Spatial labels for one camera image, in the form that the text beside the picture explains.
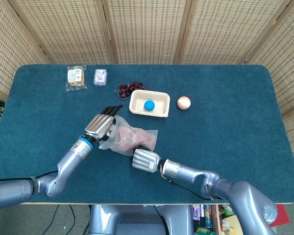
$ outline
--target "brown egg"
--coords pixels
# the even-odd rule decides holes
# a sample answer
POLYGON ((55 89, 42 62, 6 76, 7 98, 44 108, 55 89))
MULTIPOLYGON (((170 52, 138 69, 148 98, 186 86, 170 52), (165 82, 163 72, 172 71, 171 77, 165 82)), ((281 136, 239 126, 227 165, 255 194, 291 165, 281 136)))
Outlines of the brown egg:
POLYGON ((191 105, 191 100, 187 97, 187 96, 181 96, 178 100, 177 100, 177 106, 180 109, 188 109, 191 105))

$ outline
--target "blue tablecloth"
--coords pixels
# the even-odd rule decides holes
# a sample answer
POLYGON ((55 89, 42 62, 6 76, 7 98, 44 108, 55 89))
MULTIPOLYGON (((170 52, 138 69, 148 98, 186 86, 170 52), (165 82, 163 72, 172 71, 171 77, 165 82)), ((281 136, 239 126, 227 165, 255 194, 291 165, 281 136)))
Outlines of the blue tablecloth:
MULTIPOLYGON (((245 180, 274 202, 294 202, 294 159, 268 70, 229 65, 88 65, 88 89, 67 92, 66 65, 20 67, 0 124, 0 178, 55 170, 84 128, 105 106, 124 104, 119 115, 134 127, 157 129, 155 152, 232 182, 245 180), (107 69, 105 87, 93 85, 95 69, 107 69), (114 90, 141 80, 170 95, 167 118, 132 114, 114 90), (190 109, 176 101, 186 95, 190 109)), ((183 184, 198 191, 198 183, 183 184)), ((166 183, 159 172, 134 169, 129 157, 95 148, 55 199, 32 202, 200 203, 166 183)))

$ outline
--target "robotic hand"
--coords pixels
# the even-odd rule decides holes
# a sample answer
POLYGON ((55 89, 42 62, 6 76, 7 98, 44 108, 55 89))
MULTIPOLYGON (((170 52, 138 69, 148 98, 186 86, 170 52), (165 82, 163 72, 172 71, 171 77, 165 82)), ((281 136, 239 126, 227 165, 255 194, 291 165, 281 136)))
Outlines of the robotic hand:
POLYGON ((27 202, 36 193, 50 198, 59 196, 74 170, 94 148, 94 143, 109 138, 107 133, 114 122, 114 115, 122 107, 123 105, 106 107, 93 118, 85 128, 86 135, 78 138, 57 164, 58 174, 55 177, 47 174, 0 184, 0 208, 27 202))
POLYGON ((269 224, 277 218, 276 205, 248 182, 233 184, 220 179, 213 171, 197 170, 169 159, 161 160, 158 154, 140 147, 134 152, 132 166, 151 173, 160 170, 163 178, 169 176, 191 184, 202 176, 200 196, 207 200, 221 198, 228 201, 245 235, 275 234, 269 224))

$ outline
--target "blue ball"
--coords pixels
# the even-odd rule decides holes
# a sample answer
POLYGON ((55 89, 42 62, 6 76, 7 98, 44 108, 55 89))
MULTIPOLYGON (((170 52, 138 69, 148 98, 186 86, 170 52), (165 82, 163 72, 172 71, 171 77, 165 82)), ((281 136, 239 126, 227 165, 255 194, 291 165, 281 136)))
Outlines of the blue ball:
POLYGON ((155 103, 152 100, 147 100, 144 107, 147 111, 152 111, 155 107, 155 103))

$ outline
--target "white tray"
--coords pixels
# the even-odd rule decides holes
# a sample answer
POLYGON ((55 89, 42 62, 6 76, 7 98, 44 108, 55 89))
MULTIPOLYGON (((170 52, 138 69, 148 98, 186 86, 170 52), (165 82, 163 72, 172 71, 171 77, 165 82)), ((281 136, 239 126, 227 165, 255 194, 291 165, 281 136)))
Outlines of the white tray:
POLYGON ((169 106, 170 96, 167 93, 135 90, 131 95, 129 110, 134 114, 166 118, 169 114, 169 106), (147 111, 144 108, 147 100, 152 100, 155 103, 152 111, 147 111))

